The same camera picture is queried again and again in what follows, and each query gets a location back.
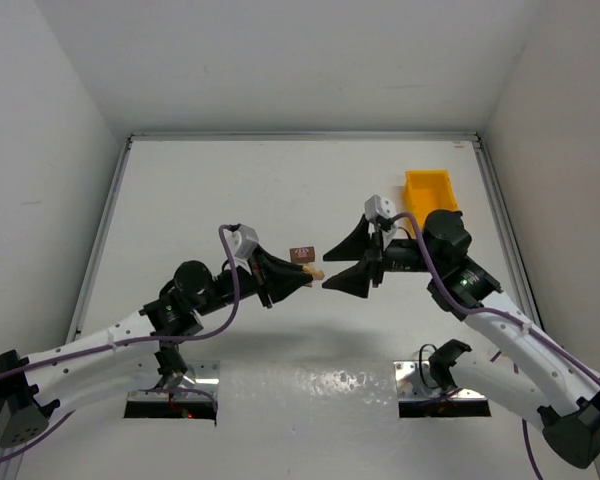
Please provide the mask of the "yellow plastic bin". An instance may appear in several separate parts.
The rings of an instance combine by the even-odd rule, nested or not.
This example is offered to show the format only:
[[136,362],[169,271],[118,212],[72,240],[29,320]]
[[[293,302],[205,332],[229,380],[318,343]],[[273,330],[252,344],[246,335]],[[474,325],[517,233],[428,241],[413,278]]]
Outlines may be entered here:
[[406,171],[403,203],[419,227],[424,226],[427,216],[435,210],[459,210],[447,170]]

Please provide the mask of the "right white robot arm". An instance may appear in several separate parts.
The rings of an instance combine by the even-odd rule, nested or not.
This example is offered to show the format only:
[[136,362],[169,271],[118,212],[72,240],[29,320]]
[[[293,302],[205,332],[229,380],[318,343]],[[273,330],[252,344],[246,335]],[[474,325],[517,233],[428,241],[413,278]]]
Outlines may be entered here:
[[472,237],[459,211],[434,210],[422,227],[394,238],[399,215],[364,215],[326,262],[349,261],[324,288],[366,298],[385,273],[427,272],[427,289],[445,312],[491,341],[517,370],[481,361],[452,339],[428,357],[419,386],[446,394],[474,390],[534,426],[566,463],[588,468],[600,455],[600,374],[530,320],[501,284],[468,254]]

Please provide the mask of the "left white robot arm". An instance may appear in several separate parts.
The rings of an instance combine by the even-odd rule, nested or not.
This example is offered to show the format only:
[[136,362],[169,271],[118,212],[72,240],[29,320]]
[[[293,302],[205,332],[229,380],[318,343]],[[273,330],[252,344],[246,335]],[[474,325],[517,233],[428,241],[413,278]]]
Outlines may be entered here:
[[217,275],[187,261],[156,300],[114,325],[46,352],[1,354],[0,448],[28,443],[56,418],[109,396],[177,388],[189,374],[179,346],[201,332],[200,317],[251,296],[270,308],[315,277],[262,248]]

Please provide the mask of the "brown wood block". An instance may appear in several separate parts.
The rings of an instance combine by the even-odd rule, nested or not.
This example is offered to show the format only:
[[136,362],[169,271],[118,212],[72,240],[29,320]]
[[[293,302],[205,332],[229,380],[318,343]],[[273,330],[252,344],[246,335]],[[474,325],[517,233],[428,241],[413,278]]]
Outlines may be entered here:
[[315,261],[313,246],[294,247],[289,250],[290,261],[294,264],[309,264]]

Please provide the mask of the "wooden helicopter toy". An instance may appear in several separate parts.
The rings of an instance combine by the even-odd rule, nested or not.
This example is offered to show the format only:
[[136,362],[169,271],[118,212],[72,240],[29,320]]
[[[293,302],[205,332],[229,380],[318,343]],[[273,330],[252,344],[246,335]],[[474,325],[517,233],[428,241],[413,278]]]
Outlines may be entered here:
[[313,280],[322,281],[325,278],[325,274],[322,270],[316,269],[311,265],[303,265],[302,270],[304,273],[310,275]]

